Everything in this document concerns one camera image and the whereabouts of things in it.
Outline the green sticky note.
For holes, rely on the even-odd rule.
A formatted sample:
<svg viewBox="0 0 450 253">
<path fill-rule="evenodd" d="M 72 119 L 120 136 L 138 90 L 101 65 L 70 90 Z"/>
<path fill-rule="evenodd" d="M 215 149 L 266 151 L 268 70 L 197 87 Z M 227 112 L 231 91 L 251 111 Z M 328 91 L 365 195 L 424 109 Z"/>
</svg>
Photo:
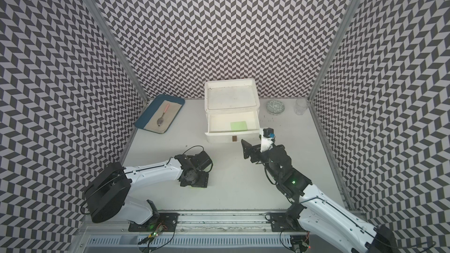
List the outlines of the green sticky note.
<svg viewBox="0 0 450 253">
<path fill-rule="evenodd" d="M 246 121 L 237 121 L 230 123 L 231 131 L 241 132 L 247 131 L 247 122 Z"/>
</svg>

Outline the white top drawer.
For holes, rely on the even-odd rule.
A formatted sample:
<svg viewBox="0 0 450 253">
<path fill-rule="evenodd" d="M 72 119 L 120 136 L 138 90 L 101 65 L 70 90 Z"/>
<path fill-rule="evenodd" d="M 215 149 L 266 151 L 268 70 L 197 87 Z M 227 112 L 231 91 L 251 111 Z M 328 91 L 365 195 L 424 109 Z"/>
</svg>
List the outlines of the white top drawer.
<svg viewBox="0 0 450 253">
<path fill-rule="evenodd" d="M 209 114 L 206 139 L 211 144 L 253 141 L 259 138 L 259 112 Z"/>
</svg>

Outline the white drawer cabinet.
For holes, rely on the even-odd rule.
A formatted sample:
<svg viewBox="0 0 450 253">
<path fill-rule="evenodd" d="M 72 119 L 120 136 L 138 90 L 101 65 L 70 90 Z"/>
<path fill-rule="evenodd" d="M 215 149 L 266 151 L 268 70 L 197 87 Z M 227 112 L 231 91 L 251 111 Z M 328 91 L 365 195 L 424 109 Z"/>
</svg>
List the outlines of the white drawer cabinet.
<svg viewBox="0 0 450 253">
<path fill-rule="evenodd" d="M 260 98 L 253 78 L 218 80 L 205 83 L 207 114 L 258 111 Z"/>
</svg>

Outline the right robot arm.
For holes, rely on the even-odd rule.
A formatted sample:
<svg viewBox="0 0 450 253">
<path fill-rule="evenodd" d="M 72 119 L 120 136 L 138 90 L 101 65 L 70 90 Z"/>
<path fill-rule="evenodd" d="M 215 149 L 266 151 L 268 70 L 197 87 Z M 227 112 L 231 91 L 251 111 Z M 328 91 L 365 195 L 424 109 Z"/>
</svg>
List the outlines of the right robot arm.
<svg viewBox="0 0 450 253">
<path fill-rule="evenodd" d="M 398 253 L 394 233 L 374 226 L 325 195 L 312 180 L 296 170 L 283 145 L 252 145 L 241 141 L 243 156 L 261 163 L 275 187 L 291 202 L 286 220 L 293 230 L 306 230 L 343 253 Z"/>
</svg>

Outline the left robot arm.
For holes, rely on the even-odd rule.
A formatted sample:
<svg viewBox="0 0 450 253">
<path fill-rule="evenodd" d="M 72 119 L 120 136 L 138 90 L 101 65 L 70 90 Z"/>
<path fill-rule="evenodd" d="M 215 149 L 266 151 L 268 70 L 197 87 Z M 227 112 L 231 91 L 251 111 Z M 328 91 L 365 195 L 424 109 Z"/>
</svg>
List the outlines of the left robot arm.
<svg viewBox="0 0 450 253">
<path fill-rule="evenodd" d="M 159 219 L 153 201 L 130 196 L 132 192 L 162 182 L 177 181 L 180 186 L 207 188 L 213 169 L 210 156 L 201 151 L 195 155 L 176 155 L 166 161 L 145 166 L 124 167 L 119 162 L 107 167 L 83 189 L 80 212 L 93 223 L 128 221 L 142 226 Z"/>
</svg>

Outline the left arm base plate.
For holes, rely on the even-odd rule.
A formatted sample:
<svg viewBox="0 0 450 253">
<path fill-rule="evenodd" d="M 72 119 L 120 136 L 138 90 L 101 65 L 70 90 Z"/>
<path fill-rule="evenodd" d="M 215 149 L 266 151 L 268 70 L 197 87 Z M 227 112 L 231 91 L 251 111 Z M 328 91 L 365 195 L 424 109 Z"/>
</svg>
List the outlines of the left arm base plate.
<svg viewBox="0 0 450 253">
<path fill-rule="evenodd" d="M 143 225 L 130 223 L 129 232 L 150 233 L 156 232 L 158 227 L 162 227 L 162 232 L 174 232 L 179 220 L 179 213 L 162 212 L 158 216 L 152 217 Z"/>
</svg>

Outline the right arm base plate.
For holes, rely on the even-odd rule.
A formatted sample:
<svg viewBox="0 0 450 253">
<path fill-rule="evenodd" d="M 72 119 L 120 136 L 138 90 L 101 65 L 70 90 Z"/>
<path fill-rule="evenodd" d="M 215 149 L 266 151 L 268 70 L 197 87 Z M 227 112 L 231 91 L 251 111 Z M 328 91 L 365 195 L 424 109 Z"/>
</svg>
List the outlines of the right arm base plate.
<svg viewBox="0 0 450 253">
<path fill-rule="evenodd" d="M 265 218 L 269 222 L 272 232 L 306 232 L 298 222 L 287 217 L 285 213 L 270 212 L 265 215 Z"/>
</svg>

